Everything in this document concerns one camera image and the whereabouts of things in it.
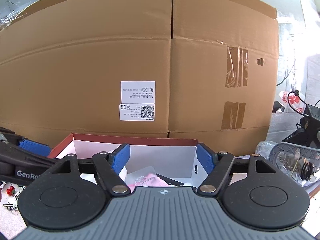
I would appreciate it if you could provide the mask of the white plastic bowl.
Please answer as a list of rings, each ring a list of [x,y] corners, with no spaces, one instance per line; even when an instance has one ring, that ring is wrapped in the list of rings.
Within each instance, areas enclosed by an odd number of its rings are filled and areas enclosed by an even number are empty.
[[[126,180],[126,177],[127,177],[127,169],[126,169],[125,166],[124,166],[124,167],[122,168],[122,170],[119,172],[118,176],[119,176],[123,181]]]

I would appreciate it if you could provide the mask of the red cherry ornament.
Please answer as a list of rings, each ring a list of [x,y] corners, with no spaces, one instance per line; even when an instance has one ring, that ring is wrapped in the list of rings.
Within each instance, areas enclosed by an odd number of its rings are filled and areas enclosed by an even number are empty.
[[[10,186],[9,188],[7,188],[6,193],[9,196],[14,196],[15,193],[16,193],[16,190],[15,190],[15,188],[13,186]]]

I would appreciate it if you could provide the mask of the pink item in bag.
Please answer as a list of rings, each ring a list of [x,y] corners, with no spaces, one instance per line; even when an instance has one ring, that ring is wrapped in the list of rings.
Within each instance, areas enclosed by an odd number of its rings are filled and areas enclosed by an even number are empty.
[[[152,166],[145,167],[135,172],[127,174],[125,183],[133,191],[135,187],[165,187],[170,186],[156,175]]]

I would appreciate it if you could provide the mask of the dark red storage box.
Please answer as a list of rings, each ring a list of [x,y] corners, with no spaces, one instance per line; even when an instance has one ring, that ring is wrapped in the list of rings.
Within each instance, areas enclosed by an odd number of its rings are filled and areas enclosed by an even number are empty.
[[[50,153],[51,158],[62,158],[74,153],[79,159],[91,158],[106,151],[112,153],[121,144],[129,144],[130,158],[125,165],[127,172],[152,166],[157,174],[199,187],[207,173],[196,156],[193,139],[159,139],[115,137],[72,133]]]

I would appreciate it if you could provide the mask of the black flat item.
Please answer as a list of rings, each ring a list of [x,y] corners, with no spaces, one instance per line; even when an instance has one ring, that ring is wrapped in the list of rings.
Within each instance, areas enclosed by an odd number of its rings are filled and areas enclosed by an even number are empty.
[[[179,181],[176,181],[176,180],[173,180],[171,178],[165,177],[163,175],[156,174],[156,176],[158,178],[160,178],[161,180],[165,181],[168,185],[177,186],[177,187],[182,187],[183,186],[183,183],[181,183]]]

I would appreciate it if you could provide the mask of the white shipping label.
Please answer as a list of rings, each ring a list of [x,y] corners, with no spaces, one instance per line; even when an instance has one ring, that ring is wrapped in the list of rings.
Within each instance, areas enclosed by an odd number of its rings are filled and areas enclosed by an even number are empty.
[[[121,81],[120,121],[155,120],[155,81]]]

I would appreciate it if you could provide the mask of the large brown cardboard box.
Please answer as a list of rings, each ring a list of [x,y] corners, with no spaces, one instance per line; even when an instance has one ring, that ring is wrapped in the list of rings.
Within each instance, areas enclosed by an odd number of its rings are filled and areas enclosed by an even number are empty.
[[[276,92],[276,9],[260,0],[39,0],[1,30],[1,125],[197,139],[254,152]],[[121,81],[155,81],[155,120],[120,121]]]

